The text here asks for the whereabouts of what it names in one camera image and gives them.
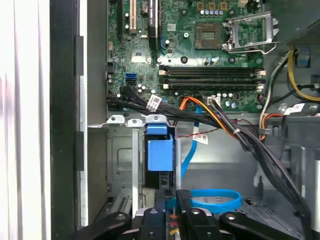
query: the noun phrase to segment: wire bundle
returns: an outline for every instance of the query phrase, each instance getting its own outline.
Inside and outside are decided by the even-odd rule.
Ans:
[[[120,91],[121,94],[125,96],[125,100],[119,100],[114,96],[108,96],[107,103],[131,108],[132,110],[145,115],[163,114],[167,116],[169,120],[203,123],[215,128],[223,129],[228,135],[237,139],[242,148],[245,151],[250,151],[260,163],[271,184],[292,204],[294,209],[296,209],[296,215],[301,219],[305,238],[308,240],[312,239],[310,210],[297,190],[286,168],[282,165],[280,160],[274,156],[270,149],[254,134],[241,125],[233,123],[215,101],[213,101],[212,104],[218,115],[202,101],[190,96],[182,101],[180,109],[168,103],[161,102],[156,112],[151,112],[146,108],[147,101],[137,95],[130,86],[123,86]],[[190,101],[200,105],[207,114],[183,111],[186,108],[187,102]]]

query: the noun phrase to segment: red wire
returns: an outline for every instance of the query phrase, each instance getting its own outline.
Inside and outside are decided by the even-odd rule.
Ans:
[[[217,131],[219,130],[220,128],[216,128],[216,129],[212,129],[210,131],[202,131],[202,132],[197,132],[197,133],[193,133],[193,134],[189,134],[189,135],[181,135],[181,136],[176,136],[176,138],[189,138],[189,137],[192,137],[194,135],[199,135],[199,134],[208,134],[208,133],[212,133],[214,131]]]
[[[248,121],[247,119],[238,119],[238,120],[235,120],[235,123],[237,122],[246,122],[248,123],[249,125],[251,125],[251,127],[253,128],[253,130],[256,132],[256,134],[258,135],[258,130],[256,129],[255,125],[253,125],[250,121]]]

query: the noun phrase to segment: metal bracket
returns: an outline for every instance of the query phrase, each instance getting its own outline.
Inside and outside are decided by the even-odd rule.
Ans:
[[[128,128],[142,128],[144,126],[144,123],[141,119],[130,119],[126,125]]]
[[[151,114],[145,118],[146,124],[168,124],[167,117],[161,114]]]
[[[272,130],[269,128],[259,128],[259,134],[262,135],[271,135],[272,134]]]
[[[144,123],[141,119],[130,119],[126,126],[132,128],[132,218],[134,218],[141,206],[139,198],[139,129],[144,126]]]
[[[265,41],[257,41],[257,42],[248,42],[246,45],[240,45],[239,43],[239,31],[240,31],[240,22],[251,22],[253,20],[264,20],[264,35]],[[279,42],[273,42],[273,38],[279,32],[278,28],[274,28],[279,21],[271,16],[271,12],[262,12],[258,14],[253,14],[249,16],[236,17],[232,19],[227,19],[227,22],[222,24],[223,27],[227,28],[228,33],[230,35],[229,40],[222,45],[224,50],[227,50],[231,54],[241,54],[241,53],[252,53],[252,52],[261,52],[263,54],[268,54],[272,50],[274,50]],[[263,45],[274,44],[274,47],[268,52],[264,52],[261,49],[253,49],[253,50],[243,50],[243,51],[233,51],[235,49],[243,49],[243,48],[253,48]]]
[[[108,126],[108,124],[125,124],[126,120],[125,117],[122,115],[112,115],[111,117],[109,117],[109,119],[101,124],[92,124],[92,125],[88,125],[88,128],[91,129],[102,129],[102,128],[106,128]]]

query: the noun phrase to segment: cable tie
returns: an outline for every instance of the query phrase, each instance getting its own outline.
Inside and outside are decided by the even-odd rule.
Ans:
[[[239,130],[239,128],[237,128],[236,130],[234,130],[233,134],[236,134],[236,133],[239,133],[239,132],[240,132],[240,130]]]

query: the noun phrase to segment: sata port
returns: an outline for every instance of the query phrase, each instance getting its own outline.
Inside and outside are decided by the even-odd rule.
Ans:
[[[137,78],[138,78],[138,74],[126,72],[126,73],[124,74],[124,78],[125,78],[125,79],[137,79]]]
[[[125,80],[126,85],[136,85],[137,84],[137,79],[126,79]]]

